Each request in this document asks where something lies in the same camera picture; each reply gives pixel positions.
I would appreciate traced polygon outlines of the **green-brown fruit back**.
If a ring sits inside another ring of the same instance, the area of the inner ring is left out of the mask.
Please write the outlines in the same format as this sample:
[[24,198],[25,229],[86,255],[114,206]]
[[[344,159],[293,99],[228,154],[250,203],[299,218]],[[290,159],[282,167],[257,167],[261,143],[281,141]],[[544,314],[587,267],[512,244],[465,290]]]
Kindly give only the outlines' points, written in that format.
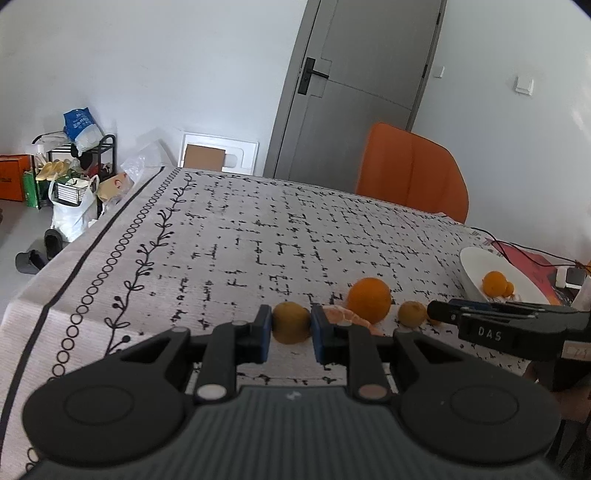
[[398,310],[398,321],[401,325],[419,328],[428,318],[426,306],[418,301],[404,302]]

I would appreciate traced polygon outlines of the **peeled pomelo segment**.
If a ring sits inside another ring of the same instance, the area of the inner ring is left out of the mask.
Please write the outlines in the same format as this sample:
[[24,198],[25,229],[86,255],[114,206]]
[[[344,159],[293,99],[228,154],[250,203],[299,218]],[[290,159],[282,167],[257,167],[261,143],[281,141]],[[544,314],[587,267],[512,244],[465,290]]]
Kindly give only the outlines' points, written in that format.
[[368,320],[363,319],[355,312],[346,309],[339,305],[324,305],[322,310],[329,323],[339,326],[359,325],[367,328],[370,333],[375,336],[383,336],[383,333],[378,330]]

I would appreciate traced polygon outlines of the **black slipper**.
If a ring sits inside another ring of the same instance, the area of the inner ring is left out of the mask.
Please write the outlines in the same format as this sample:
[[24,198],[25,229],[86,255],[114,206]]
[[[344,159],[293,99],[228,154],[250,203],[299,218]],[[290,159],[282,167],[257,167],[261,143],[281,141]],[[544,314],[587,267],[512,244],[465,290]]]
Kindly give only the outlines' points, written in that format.
[[19,252],[15,256],[15,268],[21,274],[36,275],[47,263],[46,255],[36,249]]
[[60,232],[55,229],[46,230],[43,241],[48,260],[52,260],[63,250],[64,240]]

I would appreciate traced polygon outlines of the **green-brown fruit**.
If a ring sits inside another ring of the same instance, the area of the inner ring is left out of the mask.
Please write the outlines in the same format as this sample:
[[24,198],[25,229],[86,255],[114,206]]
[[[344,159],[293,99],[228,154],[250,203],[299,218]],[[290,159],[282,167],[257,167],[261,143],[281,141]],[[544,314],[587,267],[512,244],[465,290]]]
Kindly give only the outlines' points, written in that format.
[[404,302],[398,310],[398,321],[401,325],[419,328],[428,318],[426,306],[418,301]]
[[273,337],[277,342],[291,345],[311,336],[311,315],[308,309],[294,302],[283,302],[273,308]]

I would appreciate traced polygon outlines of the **orange chair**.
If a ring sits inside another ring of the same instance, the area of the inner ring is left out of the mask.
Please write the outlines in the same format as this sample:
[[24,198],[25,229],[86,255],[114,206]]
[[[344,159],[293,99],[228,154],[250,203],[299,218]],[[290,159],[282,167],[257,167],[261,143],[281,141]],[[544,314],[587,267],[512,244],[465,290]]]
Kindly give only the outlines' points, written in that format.
[[380,122],[370,129],[356,194],[464,223],[469,194],[453,155],[443,146]]

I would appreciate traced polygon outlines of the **green-brown fruit front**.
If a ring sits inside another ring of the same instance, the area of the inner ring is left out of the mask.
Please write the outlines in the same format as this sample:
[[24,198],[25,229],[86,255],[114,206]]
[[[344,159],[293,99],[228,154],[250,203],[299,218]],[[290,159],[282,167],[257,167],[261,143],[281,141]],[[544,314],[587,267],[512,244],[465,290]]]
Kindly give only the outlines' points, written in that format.
[[273,308],[273,337],[277,342],[291,345],[311,336],[311,315],[308,309],[294,302],[283,302]]

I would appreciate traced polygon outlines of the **orange paper bag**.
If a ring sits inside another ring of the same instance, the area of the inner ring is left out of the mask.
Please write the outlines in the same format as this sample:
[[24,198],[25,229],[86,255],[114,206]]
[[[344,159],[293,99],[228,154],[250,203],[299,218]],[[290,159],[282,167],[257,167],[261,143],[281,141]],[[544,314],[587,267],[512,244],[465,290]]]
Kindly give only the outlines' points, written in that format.
[[23,175],[30,169],[31,156],[1,155],[0,156],[0,199],[23,202],[25,190]]

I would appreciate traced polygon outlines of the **grey door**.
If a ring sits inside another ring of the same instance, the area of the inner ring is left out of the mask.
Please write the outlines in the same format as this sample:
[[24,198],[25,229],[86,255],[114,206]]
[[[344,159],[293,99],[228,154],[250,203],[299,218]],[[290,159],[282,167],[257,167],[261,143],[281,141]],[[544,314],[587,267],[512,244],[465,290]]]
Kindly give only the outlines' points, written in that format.
[[[442,0],[310,1],[277,108],[263,174],[352,192],[370,129],[412,128],[446,10]],[[304,61],[311,77],[297,94]]]

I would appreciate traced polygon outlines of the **black metal rack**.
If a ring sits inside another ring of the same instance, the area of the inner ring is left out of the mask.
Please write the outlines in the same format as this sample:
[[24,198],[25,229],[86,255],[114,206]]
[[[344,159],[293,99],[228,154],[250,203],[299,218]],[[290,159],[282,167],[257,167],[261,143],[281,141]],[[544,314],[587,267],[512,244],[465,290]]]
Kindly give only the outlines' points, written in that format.
[[50,205],[47,193],[49,181],[40,179],[41,171],[46,164],[55,161],[68,162],[74,170],[89,177],[97,175],[100,181],[116,173],[117,140],[113,134],[104,135],[95,147],[84,153],[80,153],[62,131],[38,135],[31,146],[33,153],[30,158],[30,171],[34,181],[37,210]]

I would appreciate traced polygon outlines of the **black slipper back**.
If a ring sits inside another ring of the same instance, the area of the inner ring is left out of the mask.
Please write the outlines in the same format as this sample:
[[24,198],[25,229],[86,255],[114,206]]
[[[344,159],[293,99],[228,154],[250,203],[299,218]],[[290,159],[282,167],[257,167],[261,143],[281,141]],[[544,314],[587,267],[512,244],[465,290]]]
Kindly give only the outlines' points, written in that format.
[[52,260],[63,250],[64,240],[60,232],[55,229],[46,230],[43,241],[48,260]]

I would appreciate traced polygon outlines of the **large orange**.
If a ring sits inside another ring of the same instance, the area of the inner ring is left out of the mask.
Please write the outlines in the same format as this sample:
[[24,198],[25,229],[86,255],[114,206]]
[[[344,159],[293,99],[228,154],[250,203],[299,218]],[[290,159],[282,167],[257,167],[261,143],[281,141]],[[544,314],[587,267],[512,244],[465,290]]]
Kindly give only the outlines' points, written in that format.
[[502,297],[508,280],[500,271],[490,271],[482,279],[483,293],[491,298]]
[[390,312],[390,287],[381,279],[363,278],[353,284],[346,298],[346,309],[374,325],[383,321]]

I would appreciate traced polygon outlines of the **white framed board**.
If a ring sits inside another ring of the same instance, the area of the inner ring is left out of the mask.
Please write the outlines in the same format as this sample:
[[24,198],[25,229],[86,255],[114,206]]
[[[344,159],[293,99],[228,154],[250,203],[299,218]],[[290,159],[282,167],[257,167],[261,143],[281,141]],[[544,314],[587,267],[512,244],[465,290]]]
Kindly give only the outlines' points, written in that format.
[[188,169],[252,175],[259,143],[185,133],[178,166]]

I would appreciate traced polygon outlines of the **large orange front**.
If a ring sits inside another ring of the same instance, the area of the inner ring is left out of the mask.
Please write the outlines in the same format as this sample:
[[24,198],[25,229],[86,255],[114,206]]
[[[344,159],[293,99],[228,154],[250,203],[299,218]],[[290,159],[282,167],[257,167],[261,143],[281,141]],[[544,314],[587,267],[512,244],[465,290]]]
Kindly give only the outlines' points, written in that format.
[[502,297],[508,280],[500,271],[490,271],[482,279],[483,293],[491,298]]

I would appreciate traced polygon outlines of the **large orange back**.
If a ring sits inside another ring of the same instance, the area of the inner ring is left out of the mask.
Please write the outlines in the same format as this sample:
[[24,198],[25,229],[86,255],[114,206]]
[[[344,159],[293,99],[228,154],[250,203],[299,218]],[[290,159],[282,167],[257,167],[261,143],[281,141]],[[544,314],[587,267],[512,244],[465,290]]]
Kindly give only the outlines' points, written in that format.
[[381,279],[363,278],[353,284],[346,298],[346,309],[374,325],[383,321],[390,312],[390,287]]

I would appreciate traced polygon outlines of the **black slipper front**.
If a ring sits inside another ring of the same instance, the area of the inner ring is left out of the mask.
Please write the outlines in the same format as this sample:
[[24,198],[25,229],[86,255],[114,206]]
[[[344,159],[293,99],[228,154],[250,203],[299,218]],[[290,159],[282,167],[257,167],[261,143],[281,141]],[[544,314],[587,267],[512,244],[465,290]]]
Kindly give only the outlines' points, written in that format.
[[15,268],[21,274],[36,275],[47,263],[46,255],[36,249],[19,252],[15,256]]

